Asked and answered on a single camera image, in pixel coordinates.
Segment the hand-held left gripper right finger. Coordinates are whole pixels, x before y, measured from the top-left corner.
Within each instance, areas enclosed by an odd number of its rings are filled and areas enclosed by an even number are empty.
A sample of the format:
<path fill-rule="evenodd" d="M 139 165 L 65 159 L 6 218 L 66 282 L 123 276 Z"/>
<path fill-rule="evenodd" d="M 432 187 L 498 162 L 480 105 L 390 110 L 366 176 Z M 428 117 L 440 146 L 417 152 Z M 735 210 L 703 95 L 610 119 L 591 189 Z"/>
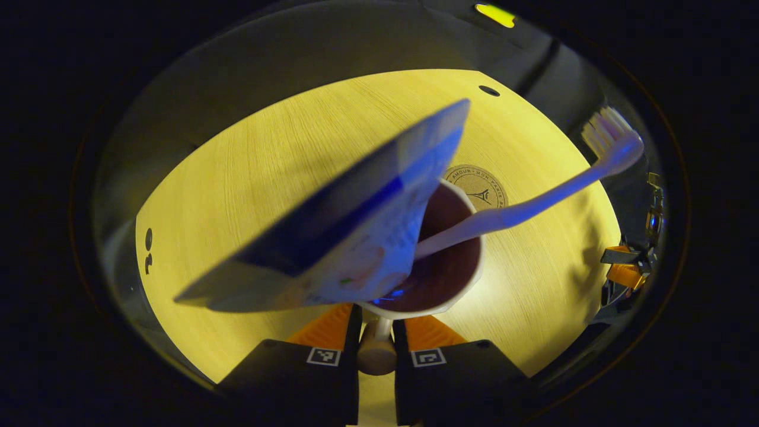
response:
<path fill-rule="evenodd" d="M 528 378 L 490 340 L 434 316 L 393 324 L 396 419 L 409 426 L 518 426 Z"/>

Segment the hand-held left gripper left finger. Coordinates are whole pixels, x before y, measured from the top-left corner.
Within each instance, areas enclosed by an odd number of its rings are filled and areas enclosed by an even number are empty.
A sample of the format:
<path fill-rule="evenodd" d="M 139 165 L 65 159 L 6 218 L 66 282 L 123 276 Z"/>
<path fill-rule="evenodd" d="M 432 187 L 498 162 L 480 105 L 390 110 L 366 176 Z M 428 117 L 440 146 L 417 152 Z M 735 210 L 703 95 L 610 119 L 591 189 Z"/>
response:
<path fill-rule="evenodd" d="M 359 420 L 362 310 L 334 306 L 289 341 L 262 340 L 216 389 L 255 426 L 349 426 Z"/>

